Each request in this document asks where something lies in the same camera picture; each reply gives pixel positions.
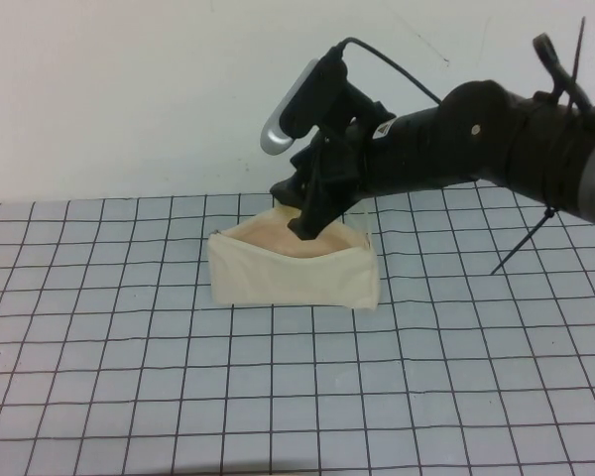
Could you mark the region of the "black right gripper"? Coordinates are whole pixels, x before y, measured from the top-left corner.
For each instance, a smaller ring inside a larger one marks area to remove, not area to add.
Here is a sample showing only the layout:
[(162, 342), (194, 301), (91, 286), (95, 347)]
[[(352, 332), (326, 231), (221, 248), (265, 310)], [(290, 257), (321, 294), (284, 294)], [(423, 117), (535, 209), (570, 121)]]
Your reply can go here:
[(362, 149), (376, 126), (393, 117), (357, 87), (342, 89), (309, 144), (292, 156), (295, 173), (270, 188), (276, 202), (299, 210), (288, 224), (297, 238), (314, 240), (355, 204)]

